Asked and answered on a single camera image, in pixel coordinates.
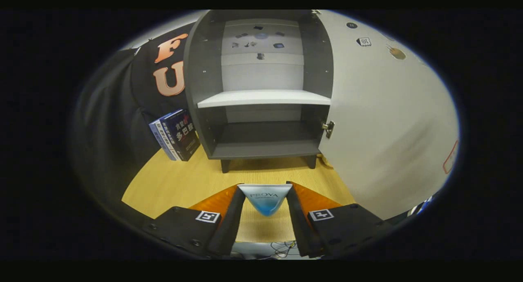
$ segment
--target white cabinet door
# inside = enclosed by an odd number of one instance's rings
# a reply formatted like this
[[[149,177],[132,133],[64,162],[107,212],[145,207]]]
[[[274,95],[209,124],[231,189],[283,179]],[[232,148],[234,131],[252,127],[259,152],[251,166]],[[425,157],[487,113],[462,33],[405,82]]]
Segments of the white cabinet door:
[[[459,140],[454,102],[407,47],[347,16],[320,12],[333,49],[327,122],[335,123],[320,151],[359,204],[381,219],[394,217],[445,184]]]

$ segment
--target cabinet leg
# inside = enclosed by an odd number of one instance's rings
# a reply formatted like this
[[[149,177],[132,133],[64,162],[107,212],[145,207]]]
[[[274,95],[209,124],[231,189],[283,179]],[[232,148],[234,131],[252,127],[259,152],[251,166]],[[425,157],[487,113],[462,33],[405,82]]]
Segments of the cabinet leg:
[[[228,172],[228,167],[230,165],[230,159],[221,159],[222,162],[222,173],[226,174]]]
[[[316,167],[316,155],[309,155],[306,159],[308,167],[314,169]]]

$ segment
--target door hinge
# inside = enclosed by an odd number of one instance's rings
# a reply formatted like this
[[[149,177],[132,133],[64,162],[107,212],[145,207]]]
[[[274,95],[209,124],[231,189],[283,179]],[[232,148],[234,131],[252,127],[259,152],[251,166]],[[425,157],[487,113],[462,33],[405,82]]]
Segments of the door hinge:
[[[327,136],[327,139],[330,139],[331,135],[332,135],[332,131],[334,129],[334,122],[330,121],[328,124],[323,123],[322,124],[322,129],[327,130],[327,135],[326,136]]]

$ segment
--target book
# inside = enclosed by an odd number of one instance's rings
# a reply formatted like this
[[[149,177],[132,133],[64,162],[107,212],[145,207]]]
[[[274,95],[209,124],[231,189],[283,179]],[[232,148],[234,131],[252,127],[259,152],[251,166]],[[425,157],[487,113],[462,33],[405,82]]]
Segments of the book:
[[[156,140],[158,141],[158,143],[160,144],[160,146],[164,150],[164,152],[167,154],[169,159],[172,161],[179,161],[181,159],[178,157],[176,150],[173,148],[172,144],[170,143],[168,134],[165,132],[165,129],[162,126],[161,120],[168,116],[173,115],[176,112],[168,113],[168,114],[164,115],[163,117],[161,117],[149,124],[149,128],[151,129],[154,136],[156,137]]]
[[[200,146],[189,111],[179,109],[150,124],[160,146],[172,161],[188,161]]]

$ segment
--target cabinet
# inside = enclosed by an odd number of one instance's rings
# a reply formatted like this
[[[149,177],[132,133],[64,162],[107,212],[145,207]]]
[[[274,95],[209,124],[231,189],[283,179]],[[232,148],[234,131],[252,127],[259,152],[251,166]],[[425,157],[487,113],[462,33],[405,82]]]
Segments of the cabinet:
[[[223,172],[230,160],[268,157],[307,157],[314,168],[322,152],[381,219],[448,178],[443,162],[460,130],[447,87],[409,48],[358,20],[327,10],[209,10],[183,62],[194,125]]]
[[[189,110],[209,159],[308,157],[331,103],[332,48],[310,10],[211,10],[187,40]]]

